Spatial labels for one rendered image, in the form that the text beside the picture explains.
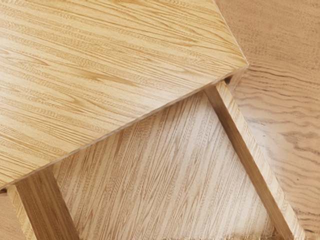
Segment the open wooden drawer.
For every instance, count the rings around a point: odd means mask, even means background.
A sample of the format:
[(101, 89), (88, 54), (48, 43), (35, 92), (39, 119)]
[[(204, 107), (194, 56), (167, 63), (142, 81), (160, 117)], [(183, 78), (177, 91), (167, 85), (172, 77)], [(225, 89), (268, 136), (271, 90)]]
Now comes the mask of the open wooden drawer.
[(304, 240), (224, 82), (7, 188), (27, 240)]

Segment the light wooden cabinet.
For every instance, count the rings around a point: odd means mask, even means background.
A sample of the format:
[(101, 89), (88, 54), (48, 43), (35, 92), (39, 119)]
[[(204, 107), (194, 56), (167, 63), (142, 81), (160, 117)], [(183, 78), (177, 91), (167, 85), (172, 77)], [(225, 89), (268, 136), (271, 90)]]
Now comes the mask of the light wooden cabinet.
[(214, 0), (0, 0), (0, 190), (247, 67)]

